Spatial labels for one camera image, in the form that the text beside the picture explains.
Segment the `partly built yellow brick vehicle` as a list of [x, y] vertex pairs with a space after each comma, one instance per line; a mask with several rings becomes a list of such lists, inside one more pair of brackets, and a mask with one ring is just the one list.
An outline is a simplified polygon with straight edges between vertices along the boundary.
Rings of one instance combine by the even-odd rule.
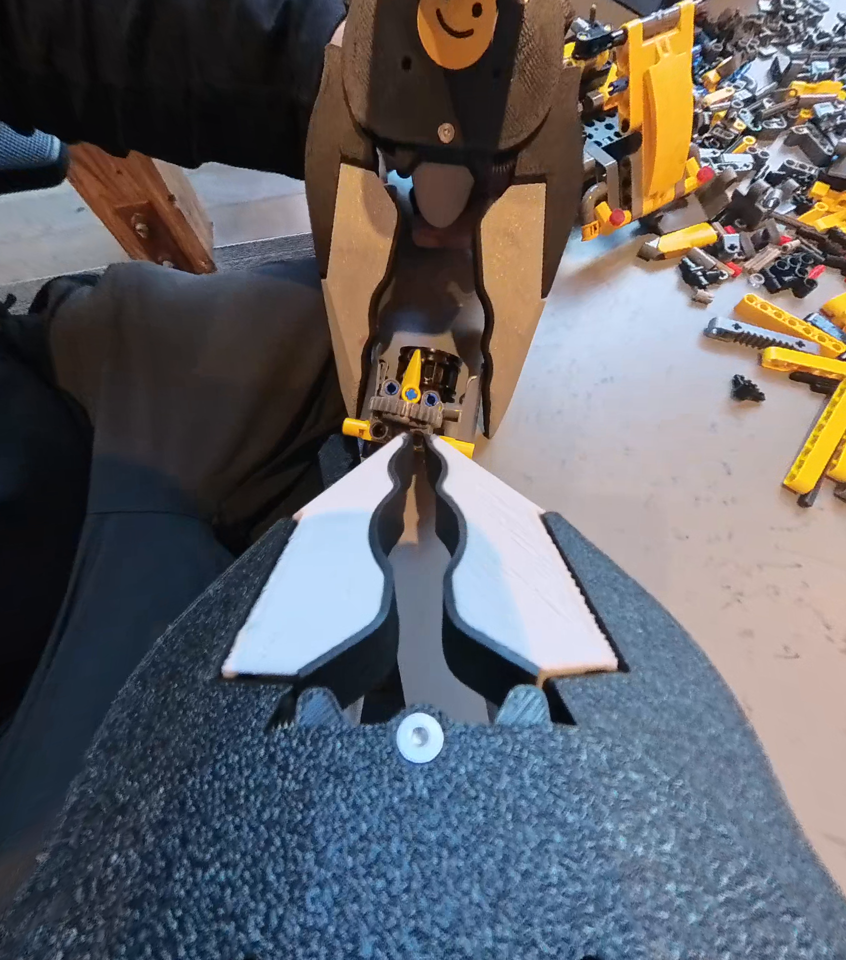
[[579, 74], [583, 241], [684, 201], [713, 177], [693, 146], [696, 2], [678, 2], [615, 28], [575, 18], [564, 64]]

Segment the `grey toothed rack beam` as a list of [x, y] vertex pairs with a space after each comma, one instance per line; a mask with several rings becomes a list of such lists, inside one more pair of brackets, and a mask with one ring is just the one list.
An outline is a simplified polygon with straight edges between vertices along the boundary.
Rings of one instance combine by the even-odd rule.
[[703, 335], [713, 340], [737, 343], [757, 350], [779, 347], [805, 354], [821, 355], [821, 346], [812, 340], [769, 330], [734, 318], [711, 318], [703, 330]]

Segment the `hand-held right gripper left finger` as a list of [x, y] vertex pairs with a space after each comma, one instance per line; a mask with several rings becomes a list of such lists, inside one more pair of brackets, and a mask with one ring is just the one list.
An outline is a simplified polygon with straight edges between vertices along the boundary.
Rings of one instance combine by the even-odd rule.
[[404, 528], [413, 438], [390, 440], [294, 515], [294, 528], [222, 664], [339, 702], [374, 689], [396, 664], [389, 554]]

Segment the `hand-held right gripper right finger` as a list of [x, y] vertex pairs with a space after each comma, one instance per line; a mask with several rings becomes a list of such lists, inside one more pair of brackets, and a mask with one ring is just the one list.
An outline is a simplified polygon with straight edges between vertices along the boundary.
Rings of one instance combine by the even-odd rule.
[[428, 440], [436, 530], [450, 553], [443, 652], [472, 690], [615, 671], [618, 658], [533, 501], [444, 438]]

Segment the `yellow pointed panel brick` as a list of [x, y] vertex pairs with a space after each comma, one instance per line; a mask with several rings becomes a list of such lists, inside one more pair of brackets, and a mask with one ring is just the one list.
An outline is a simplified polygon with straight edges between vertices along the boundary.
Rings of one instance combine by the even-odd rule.
[[646, 262], [680, 259], [694, 249], [715, 245], [719, 239], [720, 234], [712, 223], [700, 222], [649, 237], [639, 247], [637, 257]]

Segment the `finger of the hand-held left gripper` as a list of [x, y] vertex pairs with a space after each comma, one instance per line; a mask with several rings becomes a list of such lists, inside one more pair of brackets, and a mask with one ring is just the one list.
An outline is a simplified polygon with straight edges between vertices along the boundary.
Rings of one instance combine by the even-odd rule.
[[481, 413], [487, 438], [511, 404], [545, 306], [545, 200], [542, 182], [509, 186], [489, 205], [475, 235], [475, 280], [484, 313]]
[[400, 210], [386, 185], [385, 163], [338, 171], [323, 294], [333, 354], [348, 413], [359, 413], [377, 311], [393, 269]]

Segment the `grey gear brick assembly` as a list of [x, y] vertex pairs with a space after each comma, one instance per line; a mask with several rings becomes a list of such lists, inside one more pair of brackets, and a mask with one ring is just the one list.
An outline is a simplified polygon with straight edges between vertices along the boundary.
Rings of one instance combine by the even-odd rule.
[[434, 346], [398, 348], [394, 363], [379, 361], [369, 398], [366, 438], [384, 443], [399, 433], [444, 435], [462, 418], [463, 360]]

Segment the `pile of loose brick parts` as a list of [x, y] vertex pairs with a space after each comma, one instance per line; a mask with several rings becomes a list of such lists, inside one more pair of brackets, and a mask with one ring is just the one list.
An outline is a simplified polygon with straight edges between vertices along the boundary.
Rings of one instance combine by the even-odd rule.
[[846, 286], [846, 2], [706, 2], [695, 145], [729, 186], [708, 253], [755, 293]]

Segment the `person's legs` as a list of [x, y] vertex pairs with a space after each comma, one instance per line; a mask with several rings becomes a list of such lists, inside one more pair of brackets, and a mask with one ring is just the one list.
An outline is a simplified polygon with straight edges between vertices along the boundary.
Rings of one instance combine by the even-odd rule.
[[0, 326], [0, 861], [153, 642], [316, 490], [343, 415], [310, 260], [126, 263]]

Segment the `light grey desk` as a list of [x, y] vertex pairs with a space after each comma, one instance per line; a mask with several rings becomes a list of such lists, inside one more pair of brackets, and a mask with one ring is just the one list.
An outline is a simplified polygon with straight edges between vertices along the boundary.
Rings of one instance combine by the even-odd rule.
[[[703, 329], [631, 225], [573, 234], [512, 402], [477, 460], [561, 513], [705, 649], [846, 894], [846, 503], [781, 486], [826, 397]], [[730, 398], [733, 375], [762, 403]]]

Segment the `small yellow grey brick assembly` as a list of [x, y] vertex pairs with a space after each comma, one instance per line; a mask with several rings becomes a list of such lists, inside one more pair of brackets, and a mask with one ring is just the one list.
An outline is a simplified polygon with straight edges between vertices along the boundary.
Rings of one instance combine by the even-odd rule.
[[467, 375], [465, 371], [465, 364], [463, 364], [463, 370], [461, 375], [461, 384], [460, 389], [463, 391], [462, 398], [462, 413], [461, 419], [457, 426], [450, 427], [446, 430], [444, 435], [440, 434], [419, 434], [415, 431], [407, 431], [404, 433], [399, 433], [393, 438], [385, 442], [375, 442], [367, 439], [367, 427], [368, 427], [368, 414], [369, 414], [369, 399], [374, 393], [374, 389], [377, 385], [378, 379], [378, 370], [379, 370], [379, 361], [381, 359], [386, 359], [390, 364], [394, 363], [393, 355], [395, 352], [392, 352], [390, 356], [380, 356], [377, 360], [376, 372], [371, 377], [368, 396], [364, 402], [363, 407], [363, 417], [348, 417], [343, 421], [342, 432], [344, 435], [357, 438], [361, 441], [383, 445], [388, 443], [394, 437], [399, 434], [411, 433], [413, 435], [423, 437], [423, 436], [433, 436], [442, 438], [450, 447], [454, 448], [459, 453], [463, 454], [468, 458], [474, 456], [475, 451], [475, 440], [478, 429], [478, 421], [480, 408], [482, 403], [481, 396], [481, 376], [479, 373], [473, 375]]

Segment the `person's left forearm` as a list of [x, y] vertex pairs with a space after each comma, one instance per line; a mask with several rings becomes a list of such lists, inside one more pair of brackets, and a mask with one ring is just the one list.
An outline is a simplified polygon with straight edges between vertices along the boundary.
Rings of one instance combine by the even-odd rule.
[[340, 1], [0, 1], [0, 122], [304, 177]]

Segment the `person's left hand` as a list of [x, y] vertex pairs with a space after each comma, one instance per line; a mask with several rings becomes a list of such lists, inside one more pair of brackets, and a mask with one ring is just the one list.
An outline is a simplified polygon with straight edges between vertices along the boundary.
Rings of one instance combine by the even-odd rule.
[[473, 244], [473, 228], [466, 224], [437, 227], [417, 219], [412, 223], [410, 234], [413, 244], [419, 249], [470, 250]]

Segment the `yellow beam with holes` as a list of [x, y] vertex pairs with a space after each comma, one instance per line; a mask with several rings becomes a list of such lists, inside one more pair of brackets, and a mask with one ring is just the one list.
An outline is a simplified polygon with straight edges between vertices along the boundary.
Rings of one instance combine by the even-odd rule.
[[806, 344], [812, 343], [813, 350], [824, 357], [836, 359], [846, 354], [846, 343], [842, 340], [757, 294], [747, 294], [738, 301], [734, 307], [734, 314], [753, 326], [789, 335]]

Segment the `wooden desk leg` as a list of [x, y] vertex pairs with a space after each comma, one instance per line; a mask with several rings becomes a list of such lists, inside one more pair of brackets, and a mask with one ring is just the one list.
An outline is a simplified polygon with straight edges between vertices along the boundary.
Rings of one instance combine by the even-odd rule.
[[213, 224], [182, 168], [138, 151], [68, 148], [68, 180], [134, 260], [212, 274]]

